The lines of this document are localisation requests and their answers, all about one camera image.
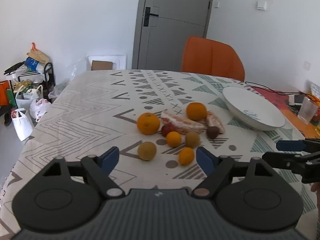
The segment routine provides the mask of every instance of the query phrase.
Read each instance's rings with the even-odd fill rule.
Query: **large white plate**
[[[249,90],[226,87],[222,94],[229,110],[253,128],[270,131],[285,124],[285,118],[278,108]]]

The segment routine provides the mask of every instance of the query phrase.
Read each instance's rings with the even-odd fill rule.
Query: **door frame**
[[[138,69],[141,32],[142,32],[142,23],[143,23],[143,19],[144,19],[145,3],[146,3],[146,0],[139,0],[139,3],[138,3],[137,20],[136,20],[136,28],[135,28],[135,32],[134,32],[134,42],[133,42],[133,52],[132,52],[132,69]],[[206,17],[205,26],[204,26],[204,33],[203,33],[204,38],[207,36],[211,8],[212,8],[212,0],[209,0],[207,17]]]

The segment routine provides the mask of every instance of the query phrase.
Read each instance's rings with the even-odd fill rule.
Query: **cardboard box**
[[[111,70],[112,62],[110,61],[100,61],[93,60],[91,65],[91,70]]]

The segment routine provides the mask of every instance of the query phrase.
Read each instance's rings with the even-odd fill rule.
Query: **door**
[[[145,0],[138,69],[180,71],[185,43],[203,37],[210,0]]]

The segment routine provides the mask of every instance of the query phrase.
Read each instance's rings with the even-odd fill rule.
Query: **white shopping bag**
[[[47,99],[34,99],[30,105],[30,115],[32,118],[36,119],[36,122],[39,122],[41,117],[48,112],[51,103]]]
[[[11,117],[13,126],[20,141],[25,140],[33,130],[33,125],[30,117],[28,116],[28,111],[24,108],[19,108],[11,114]]]
[[[32,97],[30,99],[22,99],[22,96],[19,95],[20,91],[21,90],[19,88],[17,91],[17,94],[16,94],[16,102],[17,102],[18,108],[25,108],[26,110],[29,110],[33,99],[43,98],[43,86],[42,85],[38,86],[38,88],[36,89],[36,91],[34,91],[34,93],[32,94]]]

